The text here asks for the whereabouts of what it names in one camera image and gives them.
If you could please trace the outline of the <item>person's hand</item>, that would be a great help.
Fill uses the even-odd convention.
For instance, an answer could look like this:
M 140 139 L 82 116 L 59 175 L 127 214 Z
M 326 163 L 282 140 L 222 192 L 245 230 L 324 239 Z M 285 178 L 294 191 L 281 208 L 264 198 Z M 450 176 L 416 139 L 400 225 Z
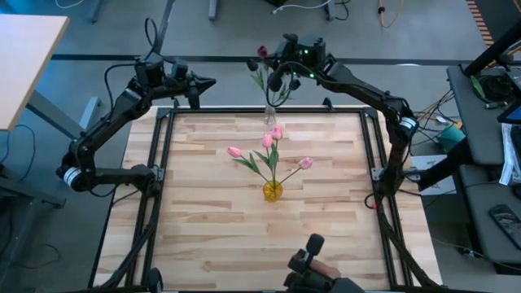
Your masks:
M 310 268 L 319 274 L 327 276 L 330 279 L 341 277 L 341 272 L 337 268 L 329 266 L 320 260 L 313 259 L 310 263 Z

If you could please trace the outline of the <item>black diagonal support beam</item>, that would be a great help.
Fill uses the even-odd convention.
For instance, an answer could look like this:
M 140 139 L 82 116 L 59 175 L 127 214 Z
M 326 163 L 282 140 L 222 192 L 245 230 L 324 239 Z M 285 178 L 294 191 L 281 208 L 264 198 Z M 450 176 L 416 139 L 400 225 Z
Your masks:
M 446 177 L 452 176 L 464 164 L 473 164 L 469 142 L 463 138 L 447 154 L 447 157 L 420 173 L 418 190 L 423 191 Z

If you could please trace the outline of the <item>white paper sheet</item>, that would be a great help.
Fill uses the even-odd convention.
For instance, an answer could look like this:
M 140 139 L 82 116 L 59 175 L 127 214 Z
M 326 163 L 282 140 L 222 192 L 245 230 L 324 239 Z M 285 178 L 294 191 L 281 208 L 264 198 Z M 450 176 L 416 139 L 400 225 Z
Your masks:
M 441 160 L 445 159 L 447 155 L 419 155 L 412 156 L 412 169 L 419 171 L 429 169 Z M 433 186 L 420 191 L 421 196 L 435 196 L 435 195 L 453 195 L 455 193 L 455 185 L 453 177 L 446 177 L 442 181 L 437 182 Z

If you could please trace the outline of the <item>yellow glass vase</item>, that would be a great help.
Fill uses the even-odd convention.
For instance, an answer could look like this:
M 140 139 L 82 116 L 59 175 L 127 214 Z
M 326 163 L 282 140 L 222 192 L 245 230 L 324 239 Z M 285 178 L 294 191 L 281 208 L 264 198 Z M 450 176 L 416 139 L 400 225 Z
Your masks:
M 277 202 L 282 197 L 283 187 L 278 181 L 266 182 L 263 186 L 264 200 Z

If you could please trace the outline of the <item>black remote control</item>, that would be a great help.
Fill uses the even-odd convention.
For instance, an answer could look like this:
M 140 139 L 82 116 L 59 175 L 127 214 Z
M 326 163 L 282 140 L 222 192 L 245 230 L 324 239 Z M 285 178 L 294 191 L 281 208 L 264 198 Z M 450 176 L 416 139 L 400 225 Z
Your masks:
M 510 207 L 498 204 L 492 207 L 488 213 L 506 237 L 521 250 L 521 220 Z

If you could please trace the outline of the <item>dark grey desk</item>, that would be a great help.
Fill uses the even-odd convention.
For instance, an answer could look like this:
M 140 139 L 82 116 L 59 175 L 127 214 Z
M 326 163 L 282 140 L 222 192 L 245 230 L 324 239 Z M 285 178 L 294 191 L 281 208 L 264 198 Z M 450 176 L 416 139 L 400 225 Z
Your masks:
M 490 179 L 487 170 L 480 166 L 463 165 L 459 177 L 481 252 L 493 261 L 521 265 L 521 250 L 489 215 L 493 207 L 505 204 L 521 220 L 521 199 L 510 186 Z
M 449 66 L 446 72 L 473 160 L 480 165 L 504 164 L 501 123 L 497 121 L 504 109 L 487 110 L 459 66 Z

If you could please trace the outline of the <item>black overhead beam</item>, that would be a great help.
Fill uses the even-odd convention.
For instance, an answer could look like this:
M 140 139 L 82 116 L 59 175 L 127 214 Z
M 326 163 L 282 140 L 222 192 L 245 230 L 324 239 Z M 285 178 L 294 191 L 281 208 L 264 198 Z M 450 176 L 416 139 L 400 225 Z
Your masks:
M 494 42 L 477 59 L 463 69 L 466 77 L 473 76 L 486 68 L 504 51 L 514 45 L 521 38 L 521 20 L 512 26 L 498 41 Z

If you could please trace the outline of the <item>pale pink artificial tulip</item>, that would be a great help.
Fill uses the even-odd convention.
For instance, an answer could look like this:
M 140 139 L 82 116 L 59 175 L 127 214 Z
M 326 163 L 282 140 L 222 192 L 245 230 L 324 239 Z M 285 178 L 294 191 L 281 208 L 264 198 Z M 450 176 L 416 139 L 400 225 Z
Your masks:
M 288 176 L 284 177 L 280 182 L 279 184 L 282 185 L 287 179 L 289 179 L 290 177 L 294 176 L 295 174 L 297 174 L 299 171 L 301 170 L 307 170 L 309 168 L 311 168 L 313 166 L 313 159 L 310 158 L 310 157 L 305 157 L 303 158 L 300 162 L 299 162 L 299 167 L 293 171 L 291 174 L 289 174 Z

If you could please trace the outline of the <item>black aluminium table frame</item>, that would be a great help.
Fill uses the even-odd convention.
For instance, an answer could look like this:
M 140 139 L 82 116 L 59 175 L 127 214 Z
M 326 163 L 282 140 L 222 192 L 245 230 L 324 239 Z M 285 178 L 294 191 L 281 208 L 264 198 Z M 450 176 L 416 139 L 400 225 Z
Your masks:
M 181 107 L 169 116 L 152 108 L 132 123 L 124 166 L 149 161 L 151 141 L 172 125 L 151 265 L 175 291 L 274 291 L 287 262 L 310 234 L 325 238 L 320 259 L 369 290 L 386 290 L 388 276 L 404 283 L 398 256 L 384 259 L 374 210 L 372 168 L 390 145 L 383 116 L 363 106 L 280 108 L 279 179 L 305 158 L 313 166 L 283 183 L 277 202 L 264 200 L 264 179 L 227 154 L 261 152 L 267 133 L 259 107 Z

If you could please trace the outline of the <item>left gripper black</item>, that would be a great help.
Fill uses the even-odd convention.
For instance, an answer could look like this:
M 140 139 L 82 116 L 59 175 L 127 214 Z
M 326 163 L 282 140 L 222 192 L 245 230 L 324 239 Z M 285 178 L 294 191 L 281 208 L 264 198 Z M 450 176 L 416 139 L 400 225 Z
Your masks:
M 190 108 L 199 108 L 199 95 L 216 84 L 214 78 L 202 77 L 194 72 L 187 73 L 179 79 L 169 75 L 165 81 L 166 85 L 175 92 L 175 96 L 183 95 L 188 99 Z

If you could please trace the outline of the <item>dark tablet blue edge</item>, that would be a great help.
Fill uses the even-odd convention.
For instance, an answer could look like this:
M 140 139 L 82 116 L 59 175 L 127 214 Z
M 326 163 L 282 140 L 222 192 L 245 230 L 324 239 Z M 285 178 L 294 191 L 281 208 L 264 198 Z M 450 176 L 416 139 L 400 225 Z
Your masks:
M 497 117 L 497 121 L 511 125 L 521 125 L 521 100 L 508 106 L 508 108 Z

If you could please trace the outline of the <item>white paper sheets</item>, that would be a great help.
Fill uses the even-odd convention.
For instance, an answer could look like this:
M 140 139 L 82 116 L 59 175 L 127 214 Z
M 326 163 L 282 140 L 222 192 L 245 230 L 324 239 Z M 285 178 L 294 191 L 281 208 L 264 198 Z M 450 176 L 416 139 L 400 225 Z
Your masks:
M 521 166 L 512 139 L 513 125 L 502 123 L 501 133 L 503 141 L 504 164 L 499 183 L 504 186 L 513 186 L 521 183 Z

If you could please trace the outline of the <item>grey metal table foot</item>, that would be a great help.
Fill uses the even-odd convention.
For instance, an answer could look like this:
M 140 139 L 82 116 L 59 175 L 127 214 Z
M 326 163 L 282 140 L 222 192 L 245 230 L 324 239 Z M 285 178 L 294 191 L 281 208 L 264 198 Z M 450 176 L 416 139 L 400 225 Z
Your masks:
M 91 125 L 95 112 L 102 105 L 99 97 L 93 96 L 86 104 L 82 117 L 75 121 L 68 114 L 55 106 L 49 99 L 35 91 L 27 103 L 27 108 L 35 115 L 43 119 L 49 125 L 63 133 L 68 138 L 75 140 L 80 137 Z

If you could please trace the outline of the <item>light wooden side table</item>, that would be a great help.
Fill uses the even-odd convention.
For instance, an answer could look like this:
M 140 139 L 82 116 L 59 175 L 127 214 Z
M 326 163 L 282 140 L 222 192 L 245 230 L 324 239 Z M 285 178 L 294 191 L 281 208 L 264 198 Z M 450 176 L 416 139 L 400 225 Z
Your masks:
M 66 16 L 0 14 L 0 130 L 14 129 L 68 24 Z

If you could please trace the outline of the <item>teal round container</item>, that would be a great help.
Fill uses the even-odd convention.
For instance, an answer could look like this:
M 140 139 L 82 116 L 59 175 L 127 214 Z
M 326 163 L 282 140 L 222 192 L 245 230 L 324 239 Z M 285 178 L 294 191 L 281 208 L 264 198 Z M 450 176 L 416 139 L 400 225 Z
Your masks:
M 460 130 L 456 125 L 450 125 L 439 133 L 436 140 L 440 149 L 444 153 L 448 153 L 465 137 L 466 135 L 464 134 L 464 132 Z

